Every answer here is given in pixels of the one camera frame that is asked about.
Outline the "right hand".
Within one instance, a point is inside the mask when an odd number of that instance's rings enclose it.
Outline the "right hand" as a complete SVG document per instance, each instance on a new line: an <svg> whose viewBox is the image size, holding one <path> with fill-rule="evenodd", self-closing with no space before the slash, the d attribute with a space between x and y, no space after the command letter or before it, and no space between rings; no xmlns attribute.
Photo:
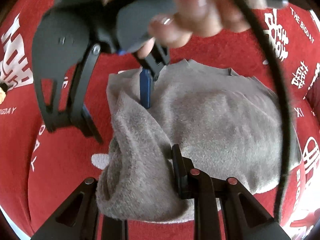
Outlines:
<svg viewBox="0 0 320 240"><path fill-rule="evenodd" d="M155 16L149 26L151 39L136 52L147 57L155 42L169 48L185 46L192 35L211 37L221 30L240 33L250 28L244 15L232 0L174 0L177 12Z"/></svg>

